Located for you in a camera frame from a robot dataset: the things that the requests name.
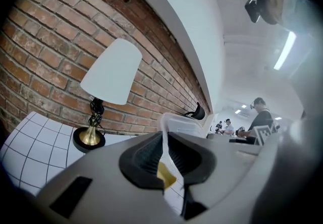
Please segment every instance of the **fluorescent light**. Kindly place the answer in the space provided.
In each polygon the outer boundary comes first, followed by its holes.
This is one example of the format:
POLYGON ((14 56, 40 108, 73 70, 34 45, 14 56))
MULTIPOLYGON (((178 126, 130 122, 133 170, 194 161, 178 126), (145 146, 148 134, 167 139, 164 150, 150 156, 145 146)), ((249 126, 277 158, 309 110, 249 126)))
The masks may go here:
POLYGON ((286 40, 286 44, 283 48, 281 56, 278 58, 278 61, 274 66, 275 70, 279 70, 281 68, 281 66, 283 65, 284 61, 286 60, 289 52, 291 51, 291 49, 293 47, 295 39, 296 39, 296 35, 294 34, 294 32, 289 32, 287 40, 286 40))

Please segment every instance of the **brick wall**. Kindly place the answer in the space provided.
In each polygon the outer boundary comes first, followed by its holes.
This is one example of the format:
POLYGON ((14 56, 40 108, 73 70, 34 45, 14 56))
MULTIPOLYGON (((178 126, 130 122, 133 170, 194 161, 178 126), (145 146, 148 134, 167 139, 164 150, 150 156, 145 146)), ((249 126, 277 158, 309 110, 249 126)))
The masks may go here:
POLYGON ((33 110, 86 125, 90 97, 79 82, 118 37, 143 59, 128 103, 104 103, 108 132, 154 132, 162 113, 184 114, 197 101, 209 114, 183 52, 144 0, 16 0, 0 36, 0 118, 7 130, 33 110))

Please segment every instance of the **lamp base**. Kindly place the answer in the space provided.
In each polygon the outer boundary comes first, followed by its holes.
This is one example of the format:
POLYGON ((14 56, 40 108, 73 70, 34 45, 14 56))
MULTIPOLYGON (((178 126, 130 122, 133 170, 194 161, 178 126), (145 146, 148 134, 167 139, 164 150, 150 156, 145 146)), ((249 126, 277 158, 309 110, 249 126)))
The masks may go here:
POLYGON ((93 126, 81 127, 75 130, 73 134, 73 144, 75 147, 88 153, 91 150, 103 147, 105 145, 104 135, 93 126))

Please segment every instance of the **white table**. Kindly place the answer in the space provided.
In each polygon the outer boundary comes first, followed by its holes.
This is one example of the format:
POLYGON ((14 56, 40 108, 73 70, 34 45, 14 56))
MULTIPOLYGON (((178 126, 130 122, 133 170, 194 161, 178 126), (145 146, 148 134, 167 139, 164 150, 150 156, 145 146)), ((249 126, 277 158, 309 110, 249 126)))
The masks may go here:
MULTIPOLYGON (((14 129, 0 150, 0 160, 13 184, 36 195, 54 176, 84 155, 73 144, 76 128, 30 113, 14 129)), ((125 141, 134 136, 105 134, 105 145, 125 141)), ((183 204, 183 178, 170 162, 162 162, 177 177, 165 191, 165 199, 178 214, 183 204)))

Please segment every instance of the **mounted camera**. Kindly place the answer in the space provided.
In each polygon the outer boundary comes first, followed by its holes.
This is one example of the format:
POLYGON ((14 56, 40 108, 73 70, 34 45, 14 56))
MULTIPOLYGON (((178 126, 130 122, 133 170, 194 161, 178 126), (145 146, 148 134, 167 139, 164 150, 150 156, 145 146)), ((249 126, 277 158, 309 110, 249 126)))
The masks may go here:
POLYGON ((244 8, 246 9, 251 21, 256 23, 260 17, 260 13, 257 10, 257 4, 255 0, 248 0, 244 8))

